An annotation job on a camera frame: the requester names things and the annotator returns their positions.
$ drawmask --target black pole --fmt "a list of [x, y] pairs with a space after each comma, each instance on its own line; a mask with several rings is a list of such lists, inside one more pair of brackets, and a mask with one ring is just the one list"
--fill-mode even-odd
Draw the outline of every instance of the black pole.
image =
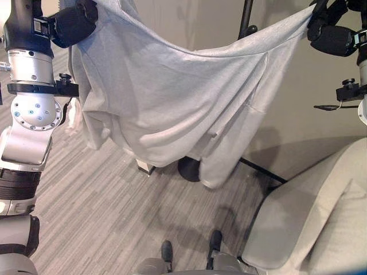
[[253, 2], [253, 0], [245, 0], [245, 4], [244, 4], [244, 7], [243, 7], [243, 12], [242, 12], [239, 39], [244, 38], [246, 36], [246, 31], [248, 29], [248, 24], [250, 22], [252, 2]]

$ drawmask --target black cable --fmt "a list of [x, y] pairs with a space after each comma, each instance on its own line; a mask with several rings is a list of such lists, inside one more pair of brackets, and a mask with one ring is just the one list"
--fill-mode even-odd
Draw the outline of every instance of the black cable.
[[69, 104], [70, 104], [70, 102], [71, 102], [71, 100], [72, 100], [73, 98], [71, 97], [70, 99], [69, 99], [69, 101], [64, 105], [64, 107], [63, 107], [63, 119], [61, 120], [61, 122], [60, 122], [60, 125], [63, 125], [64, 124], [64, 122], [66, 121], [66, 119], [67, 119], [67, 110], [68, 110], [68, 106], [69, 106]]
[[324, 111], [335, 111], [337, 109], [350, 109], [350, 108], [358, 108], [357, 105], [351, 106], [337, 106], [337, 105], [315, 105], [314, 108], [324, 110]]

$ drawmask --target gray cloth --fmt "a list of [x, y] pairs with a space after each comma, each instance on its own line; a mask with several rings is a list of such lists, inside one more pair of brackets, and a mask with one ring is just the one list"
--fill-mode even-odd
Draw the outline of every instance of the gray cloth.
[[141, 23], [131, 1], [96, 2], [96, 30], [72, 49], [88, 145], [98, 149], [110, 137], [157, 167], [188, 155], [201, 160], [204, 185], [221, 186], [274, 98], [313, 7], [231, 45], [191, 52]]

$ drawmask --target black clamp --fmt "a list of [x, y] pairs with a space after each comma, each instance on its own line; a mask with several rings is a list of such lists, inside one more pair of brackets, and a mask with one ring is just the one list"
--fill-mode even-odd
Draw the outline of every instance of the black clamp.
[[9, 83], [7, 90], [12, 95], [17, 93], [50, 93], [55, 96], [79, 97], [79, 86], [71, 83], [71, 76], [60, 73], [60, 80], [56, 80], [54, 86], [36, 84]]
[[307, 38], [311, 41], [311, 46], [320, 52], [349, 56], [357, 50], [354, 43], [356, 32], [347, 27], [336, 26], [336, 23], [348, 11], [350, 4], [345, 0], [336, 0], [328, 8], [328, 1], [317, 1], [313, 16], [307, 25]]

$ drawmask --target wrinkled fabric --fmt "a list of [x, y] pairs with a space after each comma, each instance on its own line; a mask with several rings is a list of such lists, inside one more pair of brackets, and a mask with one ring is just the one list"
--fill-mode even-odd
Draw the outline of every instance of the wrinkled fabric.
[[71, 51], [88, 145], [111, 138], [157, 167], [187, 155], [201, 161], [204, 185], [221, 186], [274, 98], [313, 7], [228, 46], [189, 51], [147, 28], [132, 1], [96, 2], [96, 30]]

